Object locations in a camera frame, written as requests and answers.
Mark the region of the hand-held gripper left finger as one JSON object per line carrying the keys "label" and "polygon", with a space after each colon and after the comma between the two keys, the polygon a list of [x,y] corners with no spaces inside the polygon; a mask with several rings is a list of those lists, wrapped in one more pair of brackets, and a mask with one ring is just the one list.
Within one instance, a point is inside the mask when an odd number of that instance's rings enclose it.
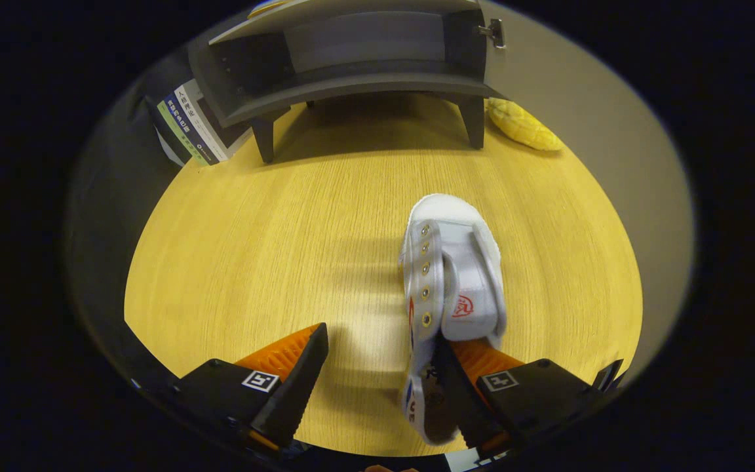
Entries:
{"label": "hand-held gripper left finger", "polygon": [[229,363],[212,358],[171,386],[171,401],[207,435],[256,454],[281,454],[301,424],[329,353],[326,323]]}

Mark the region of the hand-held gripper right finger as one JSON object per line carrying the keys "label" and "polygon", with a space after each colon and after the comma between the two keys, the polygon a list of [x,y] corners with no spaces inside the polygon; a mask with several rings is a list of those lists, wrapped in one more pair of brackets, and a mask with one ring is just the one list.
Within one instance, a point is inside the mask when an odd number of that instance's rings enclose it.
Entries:
{"label": "hand-held gripper right finger", "polygon": [[449,412],[480,457],[550,439],[600,398],[599,389],[553,361],[517,361],[486,340],[437,336],[433,361]]}

